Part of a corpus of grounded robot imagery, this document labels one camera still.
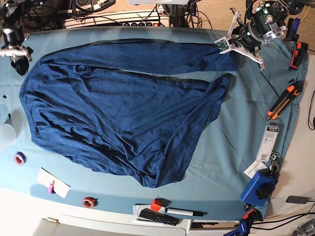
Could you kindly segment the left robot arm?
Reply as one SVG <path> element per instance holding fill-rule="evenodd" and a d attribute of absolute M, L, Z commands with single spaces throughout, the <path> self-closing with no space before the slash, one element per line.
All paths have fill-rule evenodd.
<path fill-rule="evenodd" d="M 236 42 L 246 49 L 266 45 L 285 35 L 285 19 L 298 15 L 313 0 L 247 0 L 244 24 Z"/>

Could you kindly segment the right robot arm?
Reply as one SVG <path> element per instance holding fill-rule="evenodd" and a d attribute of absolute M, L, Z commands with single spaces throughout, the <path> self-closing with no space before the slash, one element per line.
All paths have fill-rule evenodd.
<path fill-rule="evenodd" d="M 23 46 L 27 38 L 23 31 L 24 16 L 46 2 L 45 0 L 3 0 L 0 2 L 1 35 L 4 40 L 0 56 L 9 57 L 11 66 L 21 76 L 28 71 L 33 53 L 33 49 Z"/>

